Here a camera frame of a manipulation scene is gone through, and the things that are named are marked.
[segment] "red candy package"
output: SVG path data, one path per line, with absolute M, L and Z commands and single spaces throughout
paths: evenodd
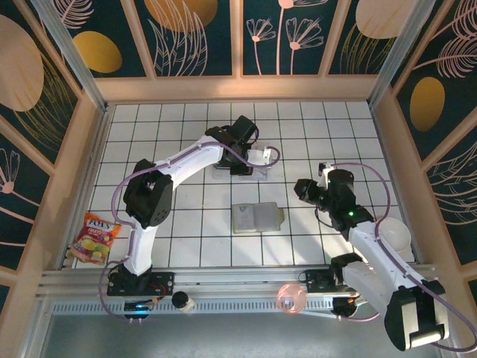
M 82 263 L 105 264 L 120 229 L 120 224 L 106 222 L 96 215 L 86 213 L 83 228 L 68 256 L 74 256 Z

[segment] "white tile floor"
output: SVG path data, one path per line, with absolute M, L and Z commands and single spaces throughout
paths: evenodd
M 214 179 L 198 172 L 174 194 L 174 211 L 159 226 L 153 249 L 156 267 L 283 266 L 329 263 L 353 251 L 333 229 L 319 224 L 314 208 L 299 201 L 297 179 L 318 176 L 320 161 L 361 162 L 390 180 L 376 129 L 365 102 L 260 102 L 119 105 L 111 124 L 89 210 L 112 219 L 114 186 L 143 158 L 160 160 L 200 138 L 206 128 L 231 123 L 240 115 L 256 120 L 261 142 L 282 151 L 267 182 Z M 375 175 L 350 167 L 358 203 L 375 216 L 385 211 L 385 191 Z M 391 216 L 401 219 L 392 191 Z M 275 201 L 285 209 L 281 230 L 234 235 L 230 205 Z M 119 203 L 125 217 L 124 203 Z M 320 214 L 329 223 L 327 214 Z M 114 242 L 111 259 L 127 250 L 128 230 Z M 414 261 L 411 251 L 404 253 Z M 97 267 L 74 263 L 75 268 Z

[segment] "small bottle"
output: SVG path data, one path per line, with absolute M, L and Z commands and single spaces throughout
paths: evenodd
M 172 304 L 184 313 L 187 313 L 193 306 L 195 306 L 194 300 L 183 291 L 176 292 L 172 295 Z

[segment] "fox's candy bag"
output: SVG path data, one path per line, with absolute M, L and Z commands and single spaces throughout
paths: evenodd
M 82 263 L 105 264 L 120 229 L 120 224 L 113 224 L 96 215 L 86 213 L 83 228 L 76 237 L 69 256 L 76 257 Z

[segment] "candy bag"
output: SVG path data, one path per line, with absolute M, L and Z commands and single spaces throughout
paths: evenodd
M 86 213 L 83 228 L 68 256 L 74 256 L 82 263 L 105 264 L 120 229 L 120 224 L 106 222 L 96 215 Z

